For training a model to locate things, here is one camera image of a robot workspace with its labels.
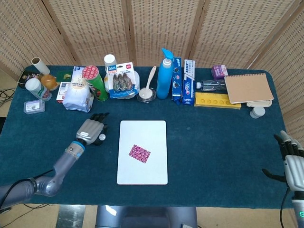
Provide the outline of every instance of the clear plastic box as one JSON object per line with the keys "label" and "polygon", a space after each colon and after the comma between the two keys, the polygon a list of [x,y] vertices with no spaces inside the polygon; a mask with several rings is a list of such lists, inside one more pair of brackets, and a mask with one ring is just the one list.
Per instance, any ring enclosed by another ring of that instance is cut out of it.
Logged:
{"label": "clear plastic box", "polygon": [[42,100],[26,101],[23,105],[23,111],[26,114],[41,113],[46,110],[46,103]]}

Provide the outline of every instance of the woven screen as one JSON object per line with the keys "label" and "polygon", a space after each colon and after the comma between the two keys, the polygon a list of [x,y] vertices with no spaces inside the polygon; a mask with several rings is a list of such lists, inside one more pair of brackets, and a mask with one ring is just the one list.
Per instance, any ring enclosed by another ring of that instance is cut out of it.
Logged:
{"label": "woven screen", "polygon": [[290,113],[302,112],[304,106],[304,11],[284,31],[269,51],[260,59],[256,69],[271,73],[279,97],[286,128],[295,138],[304,143],[304,115]]}
{"label": "woven screen", "polygon": [[197,67],[243,68],[293,0],[212,0],[193,59]]}
{"label": "woven screen", "polygon": [[0,62],[15,79],[36,56],[47,65],[73,64],[36,0],[1,1],[0,20]]}
{"label": "woven screen", "polygon": [[104,65],[104,56],[128,62],[128,48],[120,0],[49,1],[71,48],[82,65]]}
{"label": "woven screen", "polygon": [[132,1],[138,66],[158,66],[162,47],[185,58],[198,0]]}

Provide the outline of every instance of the blue spray bottle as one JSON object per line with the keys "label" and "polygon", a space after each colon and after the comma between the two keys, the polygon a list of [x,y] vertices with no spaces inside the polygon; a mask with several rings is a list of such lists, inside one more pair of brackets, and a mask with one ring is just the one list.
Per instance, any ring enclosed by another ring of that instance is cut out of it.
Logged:
{"label": "blue spray bottle", "polygon": [[165,99],[168,96],[171,85],[171,78],[173,73],[173,54],[164,48],[161,50],[165,55],[165,59],[161,62],[158,71],[156,95],[159,99]]}

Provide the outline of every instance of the white spoon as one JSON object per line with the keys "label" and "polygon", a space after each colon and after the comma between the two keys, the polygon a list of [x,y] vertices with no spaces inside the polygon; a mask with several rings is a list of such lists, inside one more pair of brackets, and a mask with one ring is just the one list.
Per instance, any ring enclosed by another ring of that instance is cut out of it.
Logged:
{"label": "white spoon", "polygon": [[153,92],[152,90],[149,88],[150,86],[150,82],[155,74],[155,71],[156,71],[156,66],[154,66],[149,74],[149,78],[148,78],[148,82],[147,82],[147,86],[145,88],[142,88],[140,91],[139,91],[139,96],[142,98],[142,99],[149,99],[152,97],[153,95]]}

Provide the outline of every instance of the metal robot arm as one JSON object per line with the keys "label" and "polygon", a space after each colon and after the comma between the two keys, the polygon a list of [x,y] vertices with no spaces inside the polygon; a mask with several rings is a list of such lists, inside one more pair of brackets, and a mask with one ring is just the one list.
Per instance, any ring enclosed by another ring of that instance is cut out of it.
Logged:
{"label": "metal robot arm", "polygon": [[294,191],[292,202],[295,216],[298,227],[304,228],[304,148],[284,131],[281,131],[281,137],[278,135],[274,137],[280,146],[285,176],[273,175],[265,169],[262,171],[267,177],[286,182],[290,190]]}
{"label": "metal robot arm", "polygon": [[68,171],[85,151],[85,146],[92,143],[100,145],[105,140],[107,125],[104,125],[102,121],[108,114],[94,114],[82,124],[76,133],[75,141],[71,142],[54,164],[53,177],[38,176],[0,187],[0,209],[27,201],[34,194],[55,196]]}

